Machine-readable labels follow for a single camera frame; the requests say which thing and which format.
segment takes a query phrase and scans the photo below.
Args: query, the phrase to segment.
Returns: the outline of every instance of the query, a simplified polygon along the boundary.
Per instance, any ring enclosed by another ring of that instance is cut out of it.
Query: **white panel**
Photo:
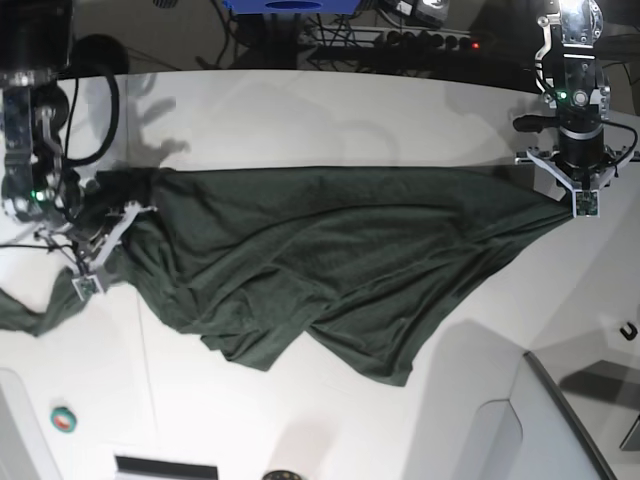
[[[478,409],[454,480],[507,480],[522,445],[522,425],[508,400]]]
[[[511,393],[524,430],[513,480],[602,480],[564,416],[526,361]]]

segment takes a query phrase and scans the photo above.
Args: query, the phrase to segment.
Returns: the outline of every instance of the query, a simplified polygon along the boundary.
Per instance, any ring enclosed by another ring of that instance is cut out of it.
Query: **blue object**
[[[72,433],[78,425],[76,416],[66,407],[53,409],[53,412],[51,412],[51,423],[56,430],[62,433]]]
[[[352,14],[360,0],[224,0],[235,14],[336,13]]]

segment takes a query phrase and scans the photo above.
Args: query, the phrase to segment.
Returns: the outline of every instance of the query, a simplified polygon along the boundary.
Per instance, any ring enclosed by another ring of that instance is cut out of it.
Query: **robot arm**
[[[145,209],[135,202],[106,202],[99,188],[81,186],[75,171],[99,160],[115,138],[119,91],[105,66],[88,65],[105,77],[111,90],[111,126],[102,146],[79,160],[68,158],[62,147],[59,132],[67,123],[69,102],[57,79],[71,63],[72,18],[73,0],[0,0],[6,150],[2,203],[16,221],[40,224],[38,236],[50,247],[57,245],[57,236],[71,243],[74,286],[86,299],[106,290],[104,263]]]
[[[554,117],[514,121],[521,132],[556,130],[553,152],[529,148],[517,161],[551,173],[570,194],[574,216],[600,216],[600,192],[635,155],[634,129],[609,121],[611,88],[593,47],[602,35],[603,15],[595,0],[545,0],[538,18],[544,45],[536,53],[536,82]],[[604,125],[627,129],[634,144],[615,152],[605,144]]]

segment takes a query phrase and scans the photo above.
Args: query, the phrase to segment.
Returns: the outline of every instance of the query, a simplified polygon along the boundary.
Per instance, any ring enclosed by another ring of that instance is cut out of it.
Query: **black rectangle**
[[[218,467],[206,465],[187,465],[118,456],[116,456],[116,463],[121,473],[175,480],[219,480]]]

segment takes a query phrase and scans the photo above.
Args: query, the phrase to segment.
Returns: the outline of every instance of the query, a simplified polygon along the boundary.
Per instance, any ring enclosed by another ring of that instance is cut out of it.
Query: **black cylinder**
[[[0,0],[0,78],[47,83],[69,63],[72,0]]]

